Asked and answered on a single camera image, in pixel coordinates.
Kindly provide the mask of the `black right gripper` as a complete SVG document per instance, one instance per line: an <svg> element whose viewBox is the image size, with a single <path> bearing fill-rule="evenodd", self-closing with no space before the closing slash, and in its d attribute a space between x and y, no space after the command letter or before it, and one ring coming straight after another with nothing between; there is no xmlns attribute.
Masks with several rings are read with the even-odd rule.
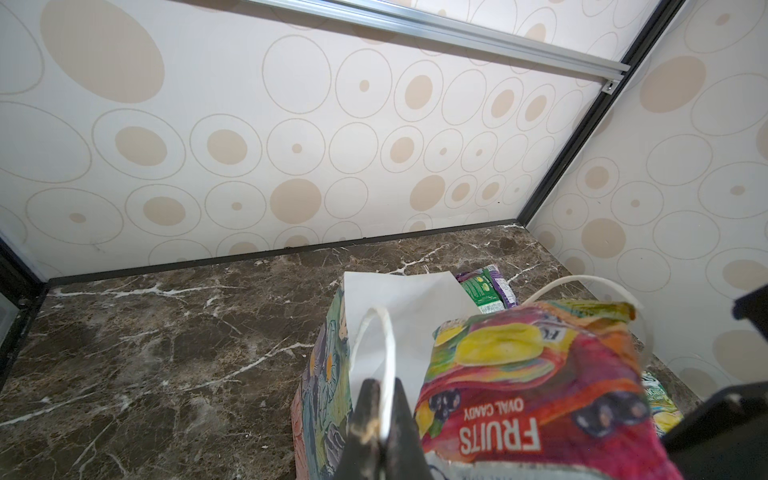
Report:
<svg viewBox="0 0 768 480"><path fill-rule="evenodd" d="M665 434L662 444L685 479L765 479L767 383L720 390Z"/></svg>

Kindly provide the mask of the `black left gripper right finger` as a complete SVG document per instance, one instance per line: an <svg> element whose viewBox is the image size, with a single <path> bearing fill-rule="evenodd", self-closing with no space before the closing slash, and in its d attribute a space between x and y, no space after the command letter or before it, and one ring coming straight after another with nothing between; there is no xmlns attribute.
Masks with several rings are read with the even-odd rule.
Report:
<svg viewBox="0 0 768 480"><path fill-rule="evenodd" d="M411 414L402 382L395 380L390 429L383 450L386 480L432 480L421 445L419 430Z"/></svg>

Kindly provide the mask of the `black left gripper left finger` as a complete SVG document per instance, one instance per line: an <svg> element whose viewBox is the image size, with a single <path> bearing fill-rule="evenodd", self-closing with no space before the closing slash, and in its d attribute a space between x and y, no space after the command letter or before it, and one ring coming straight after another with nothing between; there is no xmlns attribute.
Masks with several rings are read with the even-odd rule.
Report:
<svg viewBox="0 0 768 480"><path fill-rule="evenodd" d="M367 379L363 382L334 480L380 478L380 393L378 381Z"/></svg>

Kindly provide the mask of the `red fruits candy bag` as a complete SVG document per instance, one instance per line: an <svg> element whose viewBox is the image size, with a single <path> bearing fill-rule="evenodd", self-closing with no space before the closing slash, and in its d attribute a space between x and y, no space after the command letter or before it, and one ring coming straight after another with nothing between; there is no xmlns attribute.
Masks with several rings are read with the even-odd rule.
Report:
<svg viewBox="0 0 768 480"><path fill-rule="evenodd" d="M625 302L537 301L444 323L415 406L435 479L676 479Z"/></svg>

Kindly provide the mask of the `teal spring candy bag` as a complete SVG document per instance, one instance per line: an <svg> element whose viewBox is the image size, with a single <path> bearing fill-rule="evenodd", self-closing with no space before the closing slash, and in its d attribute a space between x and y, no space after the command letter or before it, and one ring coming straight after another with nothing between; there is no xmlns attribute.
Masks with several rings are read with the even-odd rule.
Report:
<svg viewBox="0 0 768 480"><path fill-rule="evenodd" d="M656 433L659 437L663 437L683 420L683 414L667 394L661 382L651 372L644 372L641 380Z"/></svg>

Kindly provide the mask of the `green snack bag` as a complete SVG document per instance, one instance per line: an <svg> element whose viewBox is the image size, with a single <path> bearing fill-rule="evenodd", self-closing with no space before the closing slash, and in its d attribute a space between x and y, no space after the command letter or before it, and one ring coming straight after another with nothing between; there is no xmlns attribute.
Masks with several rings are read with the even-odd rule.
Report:
<svg viewBox="0 0 768 480"><path fill-rule="evenodd" d="M506 308L491 271L487 268L463 274L457 281L483 314L502 311Z"/></svg>

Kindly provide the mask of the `purple berries candy bag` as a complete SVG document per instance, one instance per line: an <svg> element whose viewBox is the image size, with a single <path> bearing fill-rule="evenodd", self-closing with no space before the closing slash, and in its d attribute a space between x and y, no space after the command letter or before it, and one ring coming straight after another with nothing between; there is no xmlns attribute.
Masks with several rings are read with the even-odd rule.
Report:
<svg viewBox="0 0 768 480"><path fill-rule="evenodd" d="M501 274L501 272L498 269L498 267L495 264L491 264L491 265L488 265L486 267L483 267L483 268L480 268L480 269L476 269L476 270L481 270L481 269L485 269L485 268L487 268L487 269L489 269L491 271L491 275L493 276L493 278L495 280L495 283L497 285L497 289L499 290L499 293L503 296L504 303L506 305L505 309L509 309L509 308L513 308L513 307L517 306L518 305L517 297L513 293L511 287L508 284L508 282L504 279L504 277ZM469 273L469 272L458 274L456 276L456 280L457 280L457 278L459 276L461 276L463 274L467 274L467 273Z"/></svg>

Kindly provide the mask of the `horizontal aluminium rail back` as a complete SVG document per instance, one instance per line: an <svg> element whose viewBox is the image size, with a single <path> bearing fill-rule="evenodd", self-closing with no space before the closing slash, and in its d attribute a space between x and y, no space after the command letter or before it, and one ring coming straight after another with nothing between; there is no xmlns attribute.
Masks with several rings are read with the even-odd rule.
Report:
<svg viewBox="0 0 768 480"><path fill-rule="evenodd" d="M265 6L495 55L515 66L616 87L630 66L384 1L266 0Z"/></svg>

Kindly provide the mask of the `black vertical frame post left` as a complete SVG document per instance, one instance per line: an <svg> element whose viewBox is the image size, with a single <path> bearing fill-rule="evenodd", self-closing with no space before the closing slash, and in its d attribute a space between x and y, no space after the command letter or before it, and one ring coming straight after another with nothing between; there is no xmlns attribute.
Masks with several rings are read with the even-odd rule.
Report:
<svg viewBox="0 0 768 480"><path fill-rule="evenodd" d="M1 387L10 376L47 293L48 284L1 239Z"/></svg>

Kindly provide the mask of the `black vertical frame post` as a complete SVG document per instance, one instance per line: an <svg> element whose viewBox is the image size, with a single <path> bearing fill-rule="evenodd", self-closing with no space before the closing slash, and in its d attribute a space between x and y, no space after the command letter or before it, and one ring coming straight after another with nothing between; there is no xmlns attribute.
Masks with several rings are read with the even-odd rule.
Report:
<svg viewBox="0 0 768 480"><path fill-rule="evenodd" d="M47 293L48 284L1 239L1 387L10 376Z"/></svg>
<svg viewBox="0 0 768 480"><path fill-rule="evenodd" d="M597 127L611 111L613 104L620 94L627 89L629 82L639 71L645 59L663 34L669 29L669 26L685 4L685 0L664 0L659 2L622 58L629 65L628 72L610 91L605 91L598 95L553 164L547 170L546 175L532 192L520 214L515 218L516 223L523 227L527 227L531 223L535 215L542 208L544 201L550 196L588 140L596 132Z"/></svg>

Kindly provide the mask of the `black vertical frame post right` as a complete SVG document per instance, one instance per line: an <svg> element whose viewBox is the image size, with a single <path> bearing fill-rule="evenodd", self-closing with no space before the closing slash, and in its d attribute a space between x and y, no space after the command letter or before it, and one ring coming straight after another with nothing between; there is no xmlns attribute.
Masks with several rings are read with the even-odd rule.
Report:
<svg viewBox="0 0 768 480"><path fill-rule="evenodd" d="M588 140L596 132L597 127L611 111L613 104L620 94L627 89L629 82L639 71L645 59L663 34L669 29L669 26L685 4L685 0L664 0L659 2L622 58L629 65L628 72L610 91L605 91L598 95L553 164L547 170L546 175L532 192L520 214L515 218L516 223L523 227L527 227L531 223L535 215L542 208L544 201L550 196Z"/></svg>

